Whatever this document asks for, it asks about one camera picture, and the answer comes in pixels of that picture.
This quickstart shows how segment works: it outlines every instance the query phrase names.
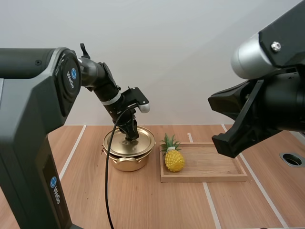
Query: wooden table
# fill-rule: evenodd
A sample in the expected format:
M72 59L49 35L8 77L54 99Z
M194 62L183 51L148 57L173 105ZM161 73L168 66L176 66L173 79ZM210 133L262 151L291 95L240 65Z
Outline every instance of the wooden table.
M210 142L221 125L145 126L159 142L176 134L180 141ZM110 228L104 202L104 136L111 126L87 126L61 180L74 224L85 229ZM82 126L63 126L49 141L60 173ZM305 227L305 168L285 164L279 153L305 146L281 132L243 152L245 183L160 183L158 147L149 163L135 172L109 166L109 205L116 229L233 229ZM0 193L0 228L18 224Z

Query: logo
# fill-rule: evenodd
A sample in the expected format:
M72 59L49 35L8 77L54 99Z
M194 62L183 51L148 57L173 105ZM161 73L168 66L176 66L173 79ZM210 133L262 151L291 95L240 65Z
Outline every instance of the logo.
M57 178L56 177L52 177L51 182L50 182L50 187L54 188L56 186L56 182L57 182Z
M50 181L50 187L54 189L53 190L54 196L56 198L57 204L59 204L61 202L61 200L60 200L60 195L58 194L58 189L57 189L56 183L57 183L57 178L52 177L52 179Z
M72 79L76 79L76 77L77 77L77 73L76 73L76 70L75 70L75 68L72 68L72 70L71 70L71 73L72 73Z
M73 84L73 80L71 79L71 75L70 75L70 72L67 73L67 77L69 79L69 82L70 82L70 85L71 85L71 88L73 89L74 88L74 84Z

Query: black cable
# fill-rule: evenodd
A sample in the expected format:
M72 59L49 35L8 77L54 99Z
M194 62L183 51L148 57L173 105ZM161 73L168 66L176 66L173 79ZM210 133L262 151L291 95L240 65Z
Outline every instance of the black cable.
M109 140L109 145L108 145L108 150L107 150L107 156L106 156L106 166L105 166L105 202L106 202L106 209L107 209L107 216L108 216L108 221L109 221L109 224L110 224L110 227L111 229L114 229L113 227L113 224L112 224L112 220L111 220L111 216L110 216L110 211L109 211L109 205L108 205L108 161L109 161L109 152L110 152L110 149L111 149L111 143L112 143L112 139L113 139L113 136L114 136L114 132L115 132L115 129L116 129L116 126L118 125L119 123L119 119L121 118L121 116L128 110L130 109L133 109L133 108L136 108L138 107L137 104L134 104L130 107L128 107L126 110L124 110L120 116L118 117L118 119L116 120L115 124L114 124L114 127L113 127L113 130L112 130L112 133L111 133L111 136L110 136L110 140Z

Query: pineapple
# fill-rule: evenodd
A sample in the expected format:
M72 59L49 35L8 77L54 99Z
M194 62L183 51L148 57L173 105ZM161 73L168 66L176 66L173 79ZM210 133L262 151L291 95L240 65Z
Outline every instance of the pineapple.
M184 166L184 158L178 149L180 142L175 141L175 135L170 139L165 134L164 144L162 144L162 151L165 152L165 165L172 172L180 171Z

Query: white backdrop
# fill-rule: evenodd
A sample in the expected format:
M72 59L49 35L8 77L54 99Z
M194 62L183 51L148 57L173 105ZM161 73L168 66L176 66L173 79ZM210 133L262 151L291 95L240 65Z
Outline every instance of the white backdrop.
M139 124L222 124L207 98L242 82L230 67L236 47L300 0L2 0L4 48L86 45L106 62L122 90L150 100ZM111 118L83 88L69 125L108 125Z

